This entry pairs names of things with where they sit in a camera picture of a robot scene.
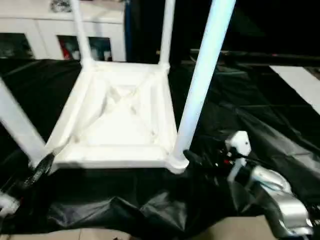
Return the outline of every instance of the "floor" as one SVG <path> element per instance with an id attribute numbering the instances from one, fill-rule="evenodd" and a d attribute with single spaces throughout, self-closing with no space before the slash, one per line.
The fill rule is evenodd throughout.
<path id="1" fill-rule="evenodd" d="M 229 217 L 190 240 L 275 240 L 264 216 Z M 1 235 L 0 240 L 138 240 L 108 229 L 75 229 L 35 235 Z"/>

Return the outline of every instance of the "black surface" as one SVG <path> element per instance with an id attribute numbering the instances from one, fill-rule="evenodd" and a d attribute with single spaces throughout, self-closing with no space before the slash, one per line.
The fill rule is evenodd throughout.
<path id="1" fill-rule="evenodd" d="M 45 139 L 80 69 L 74 61 L 0 60 L 7 86 Z M 169 75 L 177 123 L 192 71 L 173 68 Z M 284 175 L 308 206 L 317 206 L 319 122 L 312 107 L 270 68 L 235 65 L 222 71 L 219 66 L 191 146 L 198 156 L 188 153 L 190 166 L 185 173 L 174 175 L 166 169 L 58 170 L 26 192 L 22 207 L 16 216 L 5 219 L 2 232 L 98 227 L 166 240 L 197 234 L 222 218 L 237 215 L 226 181 L 214 166 L 221 140 L 238 130 L 248 132 L 254 158 Z M 6 131 L 0 132 L 0 179 L 5 182 L 14 173 L 23 175 L 27 160 Z M 258 213 L 251 210 L 245 214 Z"/>

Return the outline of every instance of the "white plastic frame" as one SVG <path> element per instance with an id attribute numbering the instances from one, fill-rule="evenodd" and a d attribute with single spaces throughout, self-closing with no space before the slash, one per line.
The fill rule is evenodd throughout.
<path id="1" fill-rule="evenodd" d="M 82 70 L 45 146 L 56 155 L 53 164 L 182 173 L 189 164 L 183 151 L 190 147 L 235 2 L 212 2 L 177 135 L 168 85 L 175 0 L 165 3 L 159 64 L 94 61 L 79 2 L 71 0 Z M 17 142 L 28 151 L 27 142 Z"/>

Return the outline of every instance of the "black plastic sheet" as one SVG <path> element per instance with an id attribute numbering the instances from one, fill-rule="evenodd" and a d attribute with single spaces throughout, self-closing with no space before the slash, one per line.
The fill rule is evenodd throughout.
<path id="1" fill-rule="evenodd" d="M 45 140 L 80 72 L 75 61 L 0 61 L 0 73 Z M 192 68 L 171 70 L 169 83 L 180 122 Z M 320 202 L 320 116 L 270 68 L 219 66 L 181 175 L 166 169 L 65 169 L 25 193 L 3 233 L 45 233 L 109 228 L 143 239 L 187 238 L 237 216 L 225 176 L 215 168 L 218 146 L 233 131 L 247 131 L 252 155 L 291 183 L 310 209 Z M 0 180 L 27 168 L 18 146 L 0 130 Z M 248 211 L 254 215 L 261 212 Z"/>

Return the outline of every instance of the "stool leg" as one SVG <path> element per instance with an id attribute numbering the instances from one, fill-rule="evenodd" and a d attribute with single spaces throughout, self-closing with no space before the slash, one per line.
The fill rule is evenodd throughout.
<path id="1" fill-rule="evenodd" d="M 90 66 L 92 62 L 91 49 L 88 37 L 86 36 L 84 23 L 82 21 L 79 0 L 71 0 L 71 7 L 74 16 L 75 28 L 77 31 L 77 40 L 81 53 L 82 67 Z"/>
<path id="2" fill-rule="evenodd" d="M 0 77 L 0 122 L 35 168 L 48 154 L 45 141 L 32 125 Z"/>
<path id="3" fill-rule="evenodd" d="M 175 142 L 173 156 L 184 157 L 189 149 L 207 95 L 236 0 L 213 0 L 199 56 Z"/>
<path id="4" fill-rule="evenodd" d="M 169 65 L 176 0 L 166 0 L 162 27 L 160 64 Z"/>

